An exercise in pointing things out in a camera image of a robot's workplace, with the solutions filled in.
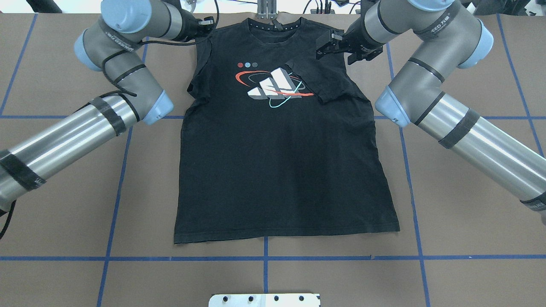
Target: t-shirt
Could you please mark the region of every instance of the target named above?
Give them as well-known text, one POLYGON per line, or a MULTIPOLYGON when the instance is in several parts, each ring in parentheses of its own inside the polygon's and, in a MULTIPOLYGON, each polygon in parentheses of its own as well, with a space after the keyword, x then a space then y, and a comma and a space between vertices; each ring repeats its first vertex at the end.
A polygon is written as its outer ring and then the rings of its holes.
POLYGON ((174 242, 399 231, 370 101, 331 27, 247 19, 197 45, 174 242))

